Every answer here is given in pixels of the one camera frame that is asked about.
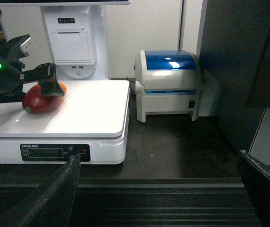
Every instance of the digital scale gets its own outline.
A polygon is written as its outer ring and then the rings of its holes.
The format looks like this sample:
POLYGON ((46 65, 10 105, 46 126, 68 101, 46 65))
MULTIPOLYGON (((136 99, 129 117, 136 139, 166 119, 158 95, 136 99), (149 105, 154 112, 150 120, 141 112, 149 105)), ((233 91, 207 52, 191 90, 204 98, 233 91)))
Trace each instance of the digital scale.
MULTIPOLYGON (((0 104, 0 164, 119 164, 126 155, 129 82, 63 81, 67 93, 52 113, 30 114, 0 104)), ((34 84, 27 84, 30 89, 34 84)))

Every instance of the blue printer lid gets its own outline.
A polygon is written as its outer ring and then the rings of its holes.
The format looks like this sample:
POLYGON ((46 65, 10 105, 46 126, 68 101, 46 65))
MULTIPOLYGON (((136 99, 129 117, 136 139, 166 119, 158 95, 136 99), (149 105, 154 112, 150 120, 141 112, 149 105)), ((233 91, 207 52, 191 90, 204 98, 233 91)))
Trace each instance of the blue printer lid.
POLYGON ((195 70, 193 57, 184 50, 145 51, 147 70, 195 70))

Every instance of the white scale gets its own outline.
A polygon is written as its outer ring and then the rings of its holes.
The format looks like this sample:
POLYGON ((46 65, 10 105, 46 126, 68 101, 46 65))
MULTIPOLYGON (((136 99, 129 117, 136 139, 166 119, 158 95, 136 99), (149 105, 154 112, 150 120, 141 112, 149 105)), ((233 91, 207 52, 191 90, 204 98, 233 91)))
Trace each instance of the white scale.
POLYGON ((0 104, 0 164, 118 164, 126 155, 129 82, 63 81, 67 93, 52 113, 0 104))
MULTIPOLYGON (((47 114, 0 104, 0 164, 119 164, 126 155, 129 82, 108 80, 103 6, 41 7, 64 102, 47 114)), ((24 85, 24 91, 34 84, 24 85)))

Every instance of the lcd display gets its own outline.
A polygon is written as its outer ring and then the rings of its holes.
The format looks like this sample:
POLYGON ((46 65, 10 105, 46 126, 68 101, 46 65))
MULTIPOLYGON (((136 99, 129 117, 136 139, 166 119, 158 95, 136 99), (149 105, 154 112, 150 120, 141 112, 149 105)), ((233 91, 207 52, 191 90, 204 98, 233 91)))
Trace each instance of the lcd display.
POLYGON ((28 148, 27 155, 29 158, 63 158, 62 148, 28 148))

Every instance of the label printer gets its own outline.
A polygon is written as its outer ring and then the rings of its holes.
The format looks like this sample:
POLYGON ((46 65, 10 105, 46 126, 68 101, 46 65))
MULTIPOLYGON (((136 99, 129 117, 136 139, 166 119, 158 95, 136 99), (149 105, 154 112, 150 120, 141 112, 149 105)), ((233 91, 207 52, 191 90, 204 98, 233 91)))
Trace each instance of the label printer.
POLYGON ((198 118, 202 69, 185 50, 140 51, 135 58, 137 120, 147 114, 189 114, 198 118))

